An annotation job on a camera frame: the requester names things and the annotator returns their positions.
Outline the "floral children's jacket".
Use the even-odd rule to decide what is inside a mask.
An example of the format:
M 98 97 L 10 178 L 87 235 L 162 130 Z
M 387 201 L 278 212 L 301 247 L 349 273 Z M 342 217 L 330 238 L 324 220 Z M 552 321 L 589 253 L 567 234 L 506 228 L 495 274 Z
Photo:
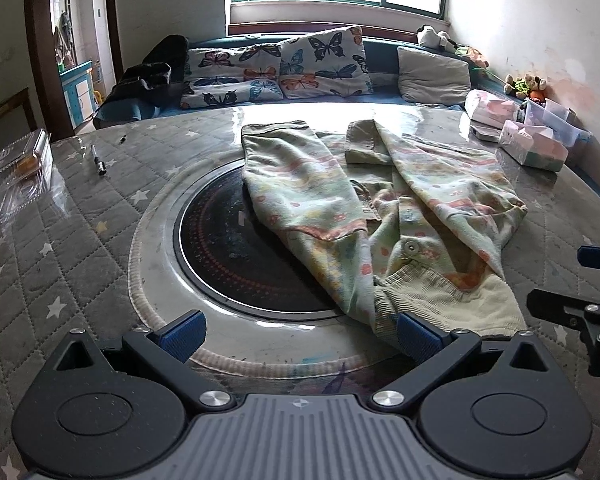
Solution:
M 331 136 L 304 122 L 248 125 L 242 150 L 258 220 L 387 344 L 402 314 L 483 337 L 526 326 L 502 251 L 527 208 L 491 153 L 373 119 Z

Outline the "black round induction cooktop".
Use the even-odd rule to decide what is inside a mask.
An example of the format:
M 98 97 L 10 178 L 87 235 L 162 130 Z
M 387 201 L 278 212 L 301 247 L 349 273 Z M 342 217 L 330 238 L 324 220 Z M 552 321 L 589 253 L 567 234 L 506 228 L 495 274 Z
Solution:
M 189 281 L 230 310 L 268 321 L 311 322 L 341 314 L 334 300 L 258 219 L 241 160 L 208 171 L 185 193 L 173 229 Z

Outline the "pink tissue pack near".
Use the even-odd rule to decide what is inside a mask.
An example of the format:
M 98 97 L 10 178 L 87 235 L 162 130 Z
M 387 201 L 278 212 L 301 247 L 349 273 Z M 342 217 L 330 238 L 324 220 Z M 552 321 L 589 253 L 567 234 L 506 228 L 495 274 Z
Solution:
M 557 174 L 568 157 L 568 150 L 554 138 L 551 128 L 532 126 L 506 119 L 500 147 L 520 166 L 546 170 Z

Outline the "quilted grey star tablecloth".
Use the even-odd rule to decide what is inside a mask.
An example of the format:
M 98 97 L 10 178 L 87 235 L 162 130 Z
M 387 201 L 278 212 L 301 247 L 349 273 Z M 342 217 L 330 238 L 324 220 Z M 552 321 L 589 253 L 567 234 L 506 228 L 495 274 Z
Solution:
M 526 326 L 479 335 L 479 352 L 408 412 L 368 406 L 416 366 L 398 342 L 341 310 L 311 322 L 230 310 L 174 252 L 186 190 L 245 163 L 245 126 L 331 136 L 363 119 L 491 153 L 527 208 L 502 251 Z M 40 200 L 0 226 L 0 479 L 600 479 L 600 377 L 578 332 L 526 307 L 533 289 L 600 304 L 600 269 L 577 260 L 600 247 L 600 198 L 571 170 L 518 166 L 471 140 L 457 110 L 390 104 L 207 110 L 50 147 L 68 217 Z M 186 410 L 126 364 L 123 335 L 191 310 L 207 335 L 187 365 L 234 408 Z

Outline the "small plush toys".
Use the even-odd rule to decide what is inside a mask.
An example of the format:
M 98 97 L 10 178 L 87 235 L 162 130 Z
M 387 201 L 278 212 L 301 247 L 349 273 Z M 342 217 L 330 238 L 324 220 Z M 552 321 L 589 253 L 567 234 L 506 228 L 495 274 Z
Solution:
M 547 80 L 539 76 L 525 74 L 514 77 L 508 74 L 504 79 L 503 91 L 506 96 L 514 96 L 518 100 L 531 100 L 536 104 L 546 102 Z

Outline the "black marker pen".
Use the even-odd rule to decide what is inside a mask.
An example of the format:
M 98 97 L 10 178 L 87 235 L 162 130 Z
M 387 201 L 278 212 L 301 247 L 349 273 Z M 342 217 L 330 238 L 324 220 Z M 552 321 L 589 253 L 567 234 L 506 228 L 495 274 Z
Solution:
M 91 145 L 91 153 L 97 174 L 99 175 L 99 177 L 103 177 L 107 173 L 107 167 L 105 162 L 99 156 L 94 144 Z

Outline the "pink tissue pack far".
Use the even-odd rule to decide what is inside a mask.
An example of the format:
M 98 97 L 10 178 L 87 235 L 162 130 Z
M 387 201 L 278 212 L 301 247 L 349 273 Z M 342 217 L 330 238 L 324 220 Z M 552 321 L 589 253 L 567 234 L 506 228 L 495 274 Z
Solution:
M 519 105 L 502 99 L 491 92 L 480 89 L 470 90 L 465 100 L 465 110 L 470 120 L 489 127 L 501 129 L 506 120 L 517 118 Z

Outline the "blue sofa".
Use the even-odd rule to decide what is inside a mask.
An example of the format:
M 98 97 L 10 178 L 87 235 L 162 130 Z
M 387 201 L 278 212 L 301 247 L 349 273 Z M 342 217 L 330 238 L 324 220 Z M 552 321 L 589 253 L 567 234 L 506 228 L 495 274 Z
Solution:
M 358 26 L 280 41 L 223 38 L 195 47 L 170 35 L 124 72 L 94 125 L 283 99 L 373 99 L 469 110 L 467 99 L 483 87 L 483 70 L 469 58 L 370 39 Z

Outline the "grey cushion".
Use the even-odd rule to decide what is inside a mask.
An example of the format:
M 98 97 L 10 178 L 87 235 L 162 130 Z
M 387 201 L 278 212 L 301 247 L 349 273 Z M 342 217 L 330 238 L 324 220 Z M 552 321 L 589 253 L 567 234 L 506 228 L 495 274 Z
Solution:
M 458 58 L 398 47 L 398 88 L 405 101 L 460 105 L 471 90 L 469 65 Z

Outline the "butterfly pillow lower left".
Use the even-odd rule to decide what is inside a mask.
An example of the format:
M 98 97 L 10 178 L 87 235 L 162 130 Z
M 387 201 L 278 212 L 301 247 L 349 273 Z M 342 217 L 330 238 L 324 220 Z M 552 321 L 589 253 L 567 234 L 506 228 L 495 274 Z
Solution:
M 189 82 L 181 95 L 180 107 L 183 110 L 204 110 L 283 99 L 283 91 L 274 80 L 253 79 L 208 86 L 196 86 Z

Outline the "blue white cabinet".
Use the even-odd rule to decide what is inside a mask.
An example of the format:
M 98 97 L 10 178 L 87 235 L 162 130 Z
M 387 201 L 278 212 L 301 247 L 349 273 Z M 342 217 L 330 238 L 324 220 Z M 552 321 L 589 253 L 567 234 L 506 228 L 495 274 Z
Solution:
M 73 129 L 88 122 L 96 110 L 92 81 L 93 63 L 86 61 L 59 74 Z

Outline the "white plush toy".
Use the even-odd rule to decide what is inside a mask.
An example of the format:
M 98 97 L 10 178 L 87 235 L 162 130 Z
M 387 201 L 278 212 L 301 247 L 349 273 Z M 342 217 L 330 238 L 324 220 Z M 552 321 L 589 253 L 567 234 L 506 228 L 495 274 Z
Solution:
M 454 53 L 457 49 L 457 43 L 442 30 L 437 32 L 430 25 L 422 25 L 416 32 L 419 47 L 440 52 Z

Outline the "dark wooden side table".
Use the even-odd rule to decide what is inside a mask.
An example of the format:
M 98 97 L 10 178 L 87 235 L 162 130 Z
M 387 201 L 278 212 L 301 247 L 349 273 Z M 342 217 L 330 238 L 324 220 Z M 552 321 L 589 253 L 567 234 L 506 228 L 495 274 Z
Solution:
M 28 88 L 0 103 L 0 151 L 37 128 Z

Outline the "butterfly pillow upper left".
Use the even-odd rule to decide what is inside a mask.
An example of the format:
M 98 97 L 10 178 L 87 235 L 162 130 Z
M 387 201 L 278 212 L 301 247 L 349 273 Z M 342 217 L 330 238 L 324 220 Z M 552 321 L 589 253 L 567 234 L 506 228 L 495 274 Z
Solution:
M 189 49 L 184 80 L 197 86 L 253 79 L 275 80 L 282 52 L 278 44 L 250 47 Z

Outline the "large butterfly pillow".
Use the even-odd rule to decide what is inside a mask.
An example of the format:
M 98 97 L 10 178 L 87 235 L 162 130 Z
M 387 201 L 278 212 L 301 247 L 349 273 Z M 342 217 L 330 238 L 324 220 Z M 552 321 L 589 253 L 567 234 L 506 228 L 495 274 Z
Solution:
M 278 84 L 287 99 L 368 96 L 373 84 L 358 25 L 291 38 L 278 43 Z

